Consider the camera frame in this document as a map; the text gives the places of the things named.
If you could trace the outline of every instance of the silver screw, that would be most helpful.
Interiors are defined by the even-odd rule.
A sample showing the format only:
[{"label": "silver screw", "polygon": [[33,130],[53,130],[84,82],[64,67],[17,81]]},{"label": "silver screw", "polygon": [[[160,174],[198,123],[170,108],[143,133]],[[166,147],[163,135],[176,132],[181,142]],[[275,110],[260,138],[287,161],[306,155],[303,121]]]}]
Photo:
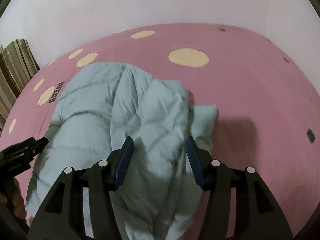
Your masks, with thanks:
[{"label": "silver screw", "polygon": [[248,168],[247,168],[247,172],[249,172],[249,173],[255,173],[255,169],[252,168],[252,167],[248,167]]},{"label": "silver screw", "polygon": [[220,166],[221,162],[219,162],[218,160],[213,160],[213,161],[211,162],[211,164],[212,164],[212,166],[218,167],[218,166]]},{"label": "silver screw", "polygon": [[66,167],[65,169],[64,169],[64,173],[65,174],[69,174],[69,173],[71,173],[72,172],[72,167]]},{"label": "silver screw", "polygon": [[108,162],[106,160],[99,161],[99,166],[100,167],[104,167],[104,166],[107,166],[107,165],[108,165]]}]

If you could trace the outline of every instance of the striped fabric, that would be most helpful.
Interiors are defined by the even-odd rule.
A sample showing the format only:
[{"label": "striped fabric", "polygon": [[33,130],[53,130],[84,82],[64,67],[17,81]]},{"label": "striped fabric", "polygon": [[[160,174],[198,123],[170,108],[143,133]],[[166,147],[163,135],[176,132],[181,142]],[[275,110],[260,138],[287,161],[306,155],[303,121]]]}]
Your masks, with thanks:
[{"label": "striped fabric", "polygon": [[0,47],[0,133],[17,97],[38,70],[25,39]]}]

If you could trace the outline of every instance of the white wall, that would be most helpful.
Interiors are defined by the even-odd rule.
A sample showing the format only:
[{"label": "white wall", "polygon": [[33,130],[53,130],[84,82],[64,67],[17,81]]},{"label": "white wall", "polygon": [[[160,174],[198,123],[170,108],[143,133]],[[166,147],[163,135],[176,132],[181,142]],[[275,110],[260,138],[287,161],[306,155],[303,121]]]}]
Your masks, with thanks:
[{"label": "white wall", "polygon": [[271,39],[320,92],[320,19],[308,0],[12,0],[0,43],[26,38],[43,66],[89,41],[172,22],[235,25]]}]

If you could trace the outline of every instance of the curtain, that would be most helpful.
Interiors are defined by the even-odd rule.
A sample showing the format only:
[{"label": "curtain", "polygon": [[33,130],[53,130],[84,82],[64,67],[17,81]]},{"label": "curtain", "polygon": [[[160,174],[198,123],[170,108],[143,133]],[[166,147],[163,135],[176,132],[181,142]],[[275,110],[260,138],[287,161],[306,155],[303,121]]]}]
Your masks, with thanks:
[{"label": "curtain", "polygon": [[27,40],[0,46],[0,133],[18,96],[38,70]]}]

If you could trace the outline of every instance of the polka dot bed sheet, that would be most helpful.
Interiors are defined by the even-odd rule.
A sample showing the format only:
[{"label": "polka dot bed sheet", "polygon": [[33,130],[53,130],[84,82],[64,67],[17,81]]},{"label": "polka dot bed sheet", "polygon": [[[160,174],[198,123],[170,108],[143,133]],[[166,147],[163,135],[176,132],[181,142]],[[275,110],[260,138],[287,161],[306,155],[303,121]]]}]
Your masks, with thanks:
[{"label": "polka dot bed sheet", "polygon": [[[81,46],[43,67],[27,84],[9,114],[0,148],[44,136],[68,82],[83,66],[103,61],[179,80],[190,91],[191,104],[216,105],[214,158],[235,169],[254,167],[293,233],[304,226],[320,199],[319,94],[281,49],[246,29],[155,25]],[[30,170],[18,176],[24,198],[30,177]],[[203,194],[183,238],[197,238],[207,200]]]}]

